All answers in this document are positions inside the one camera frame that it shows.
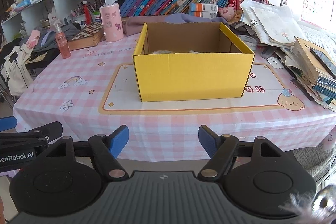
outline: pink cylinder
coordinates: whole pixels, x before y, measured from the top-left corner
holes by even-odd
[[[104,5],[99,8],[104,35],[107,42],[115,42],[124,37],[119,4]]]

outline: table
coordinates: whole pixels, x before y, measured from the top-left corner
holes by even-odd
[[[63,135],[84,141],[125,124],[130,138],[121,159],[173,161],[208,158],[198,142],[202,124],[242,141],[264,136],[282,150],[317,146],[336,125],[336,113],[309,101],[285,69],[258,55],[243,98],[142,103],[132,65],[138,37],[58,56],[16,102],[16,130],[59,121]],[[300,109],[280,105],[286,98]]]

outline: canvas bag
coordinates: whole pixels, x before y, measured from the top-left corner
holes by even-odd
[[[12,96],[21,96],[27,87],[33,82],[25,62],[30,58],[33,49],[28,49],[26,44],[15,46],[9,55],[5,57],[5,64],[1,70],[1,74],[5,81],[8,81],[9,91]],[[10,58],[14,52],[17,52],[17,58],[10,62]]]

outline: screw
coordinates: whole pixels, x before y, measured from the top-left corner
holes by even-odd
[[[125,171],[120,169],[111,170],[109,172],[109,176],[112,178],[122,178],[125,174]]]
[[[201,171],[201,175],[205,178],[214,178],[218,173],[213,169],[204,169]]]

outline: yellow cardboard box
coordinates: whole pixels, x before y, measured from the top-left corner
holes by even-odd
[[[142,102],[242,97],[253,60],[219,22],[145,23],[133,54]]]

